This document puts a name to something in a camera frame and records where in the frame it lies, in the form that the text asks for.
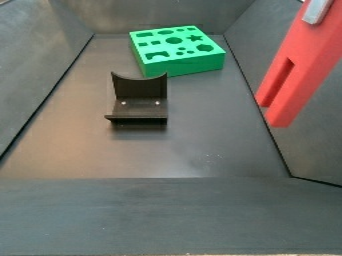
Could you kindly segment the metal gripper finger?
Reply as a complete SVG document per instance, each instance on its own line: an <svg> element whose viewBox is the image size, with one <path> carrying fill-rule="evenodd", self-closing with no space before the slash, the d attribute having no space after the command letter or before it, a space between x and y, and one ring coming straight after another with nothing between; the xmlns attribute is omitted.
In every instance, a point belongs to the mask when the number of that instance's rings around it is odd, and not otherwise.
<svg viewBox="0 0 342 256"><path fill-rule="evenodd" d="M335 0L311 0L302 20L317 25L323 22Z"/></svg>

